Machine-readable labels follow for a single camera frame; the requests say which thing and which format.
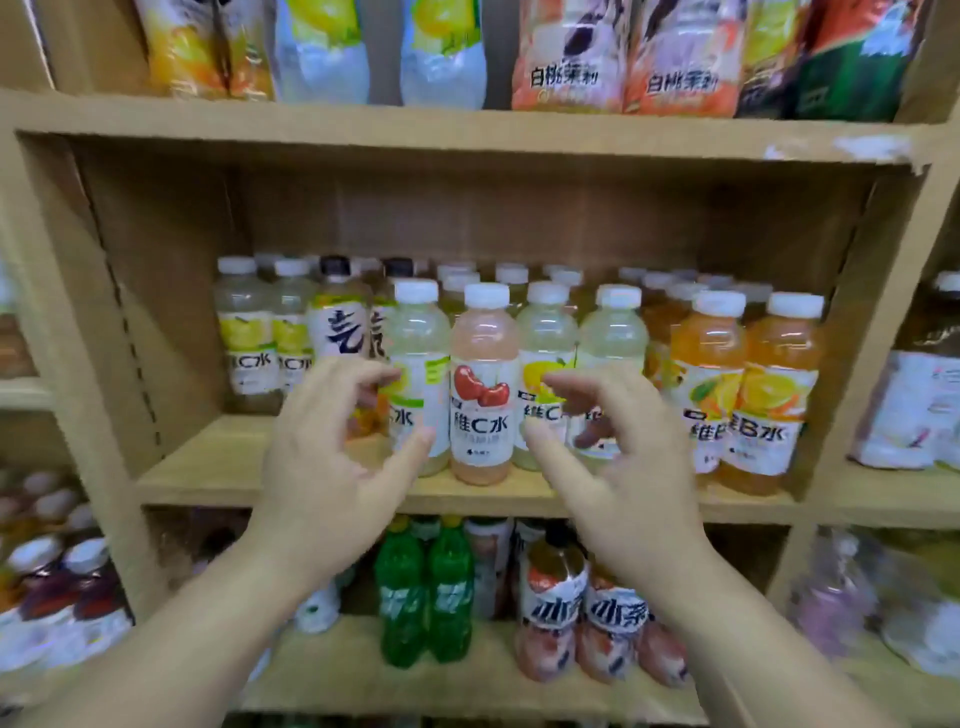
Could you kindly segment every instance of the left hand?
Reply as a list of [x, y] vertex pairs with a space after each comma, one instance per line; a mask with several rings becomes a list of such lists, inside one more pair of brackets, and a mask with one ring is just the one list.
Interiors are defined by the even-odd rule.
[[422, 425], [375, 473], [344, 452], [357, 402], [398, 376], [368, 359], [320, 357], [276, 418], [244, 540], [302, 582], [305, 595], [372, 546], [430, 453], [434, 431]]

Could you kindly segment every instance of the plastic bottle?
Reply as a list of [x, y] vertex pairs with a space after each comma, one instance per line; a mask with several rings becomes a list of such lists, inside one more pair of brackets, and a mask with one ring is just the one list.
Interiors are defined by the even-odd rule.
[[403, 0], [400, 96], [408, 107], [481, 109], [487, 58], [481, 0]]
[[746, 304], [736, 291], [701, 291], [671, 336], [667, 397], [684, 418], [701, 480], [716, 470], [729, 442], [728, 422], [746, 366], [744, 331], [737, 323]]
[[435, 437], [420, 475], [432, 475], [450, 458], [450, 323], [437, 307], [437, 282], [396, 282], [397, 306], [387, 324], [385, 349], [403, 372], [385, 387], [390, 403], [390, 442], [402, 447], [417, 419], [433, 427]]
[[[597, 289], [600, 308], [587, 316], [580, 328], [577, 369], [627, 361], [636, 366], [638, 372], [643, 371], [649, 336], [647, 327], [636, 315], [640, 301], [640, 289], [632, 285], [602, 285]], [[577, 435], [587, 428], [587, 422], [602, 414], [599, 407], [594, 407], [586, 415], [570, 418], [568, 429], [567, 442], [592, 473], [620, 454], [613, 437], [604, 438], [589, 448], [574, 445]]]
[[531, 680], [546, 682], [574, 661], [574, 627], [587, 587], [587, 559], [563, 522], [546, 526], [530, 546], [520, 575], [516, 661]]
[[383, 618], [380, 652], [394, 667], [411, 666], [426, 645], [425, 560], [409, 523], [406, 516], [394, 517], [373, 564]]
[[274, 342], [274, 293], [256, 276], [251, 257], [222, 257], [217, 268], [221, 277], [213, 298], [227, 352], [230, 408], [244, 414], [276, 414], [282, 395]]
[[[516, 317], [520, 333], [520, 383], [516, 391], [516, 416], [546, 420], [557, 437], [566, 442], [570, 418], [564, 415], [564, 401], [557, 397], [542, 377], [548, 372], [572, 368], [576, 360], [579, 329], [565, 310], [567, 290], [559, 283], [545, 280], [530, 284], [530, 305]], [[530, 454], [523, 433], [517, 429], [514, 465], [538, 471], [540, 464]]]
[[465, 297], [450, 346], [450, 469], [465, 483], [493, 485], [510, 472], [514, 452], [519, 335], [507, 286], [471, 283]]
[[430, 629], [427, 643], [439, 663], [463, 660], [470, 648], [473, 622], [473, 554], [460, 516], [443, 516], [430, 547]]
[[730, 422], [719, 480], [753, 496], [771, 496], [790, 467], [817, 382], [824, 297], [775, 293], [768, 315], [747, 329], [747, 368]]
[[274, 264], [274, 341], [280, 365], [284, 396], [303, 381], [313, 366], [313, 347], [307, 331], [306, 312], [320, 286], [310, 279], [310, 262], [283, 258]]

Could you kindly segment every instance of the white label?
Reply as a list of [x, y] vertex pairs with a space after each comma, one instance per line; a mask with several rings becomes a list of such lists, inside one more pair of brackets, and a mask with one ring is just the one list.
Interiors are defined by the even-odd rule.
[[516, 388], [516, 446], [528, 449], [519, 424], [524, 417], [546, 421], [561, 442], [566, 441], [570, 418], [564, 414], [564, 400], [557, 397], [543, 375], [573, 366], [575, 352], [520, 352], [520, 381]]
[[234, 394], [262, 395], [279, 389], [273, 314], [270, 311], [219, 311], [217, 318]]
[[519, 359], [453, 359], [450, 449], [465, 465], [486, 468], [510, 460], [516, 441], [514, 392]]
[[437, 433], [430, 457], [442, 455], [450, 449], [450, 357], [438, 352], [400, 354], [390, 363], [402, 371], [400, 379], [382, 390], [390, 402], [394, 452], [403, 447], [419, 417]]

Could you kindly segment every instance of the orange drink bottle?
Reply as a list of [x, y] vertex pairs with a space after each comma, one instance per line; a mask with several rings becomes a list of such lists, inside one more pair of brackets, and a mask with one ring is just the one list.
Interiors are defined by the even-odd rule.
[[823, 355], [824, 297], [775, 293], [747, 329], [747, 368], [719, 474], [728, 488], [770, 496], [790, 467]]
[[736, 291], [701, 291], [693, 312], [670, 337], [668, 398], [684, 418], [698, 480], [716, 470], [726, 447], [747, 348], [743, 315], [747, 299]]

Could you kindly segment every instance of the orange juice bottle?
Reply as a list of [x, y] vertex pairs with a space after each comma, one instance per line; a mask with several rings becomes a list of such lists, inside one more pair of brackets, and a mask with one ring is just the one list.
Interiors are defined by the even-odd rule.
[[747, 299], [737, 291], [701, 291], [670, 337], [668, 398], [684, 417], [698, 479], [720, 464], [727, 422], [740, 390], [747, 348], [737, 323]]
[[663, 389], [663, 375], [670, 362], [670, 332], [689, 315], [697, 294], [706, 290], [703, 283], [678, 280], [666, 289], [666, 296], [660, 303], [640, 309], [643, 323], [650, 332], [643, 375], [650, 379], [657, 389]]
[[720, 465], [727, 487], [753, 496], [779, 488], [817, 382], [823, 312], [823, 296], [775, 293], [766, 318], [747, 329], [747, 369]]

